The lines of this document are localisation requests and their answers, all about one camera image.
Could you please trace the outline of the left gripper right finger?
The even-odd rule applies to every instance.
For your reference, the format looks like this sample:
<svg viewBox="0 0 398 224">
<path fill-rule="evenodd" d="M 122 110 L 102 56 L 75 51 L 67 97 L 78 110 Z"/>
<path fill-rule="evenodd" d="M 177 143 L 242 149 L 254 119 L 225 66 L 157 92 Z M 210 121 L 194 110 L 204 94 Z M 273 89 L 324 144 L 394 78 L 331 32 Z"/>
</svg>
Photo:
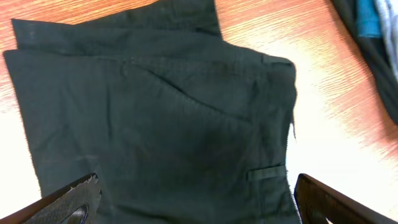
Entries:
<svg viewBox="0 0 398 224">
<path fill-rule="evenodd" d="M 307 174 L 298 175 L 294 197 L 303 224 L 397 224 Z"/>
</svg>

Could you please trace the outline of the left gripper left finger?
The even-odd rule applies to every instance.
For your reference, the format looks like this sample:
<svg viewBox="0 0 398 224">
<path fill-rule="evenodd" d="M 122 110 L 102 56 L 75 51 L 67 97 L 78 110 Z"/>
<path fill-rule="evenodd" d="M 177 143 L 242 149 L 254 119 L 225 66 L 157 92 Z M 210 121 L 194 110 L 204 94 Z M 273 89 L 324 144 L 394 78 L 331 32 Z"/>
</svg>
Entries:
<svg viewBox="0 0 398 224">
<path fill-rule="evenodd" d="M 90 173 L 2 218 L 1 224 L 91 224 L 101 196 L 98 176 Z"/>
</svg>

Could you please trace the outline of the black shorts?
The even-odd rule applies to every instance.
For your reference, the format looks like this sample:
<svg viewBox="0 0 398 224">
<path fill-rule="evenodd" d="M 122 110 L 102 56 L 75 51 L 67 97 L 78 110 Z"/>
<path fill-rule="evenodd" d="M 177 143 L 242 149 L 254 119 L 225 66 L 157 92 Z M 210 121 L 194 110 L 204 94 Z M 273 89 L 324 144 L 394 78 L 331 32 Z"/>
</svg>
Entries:
<svg viewBox="0 0 398 224">
<path fill-rule="evenodd" d="M 295 65 L 226 43 L 213 1 L 13 19 L 4 52 L 42 195 L 95 172 L 98 223 L 299 223 Z"/>
</svg>

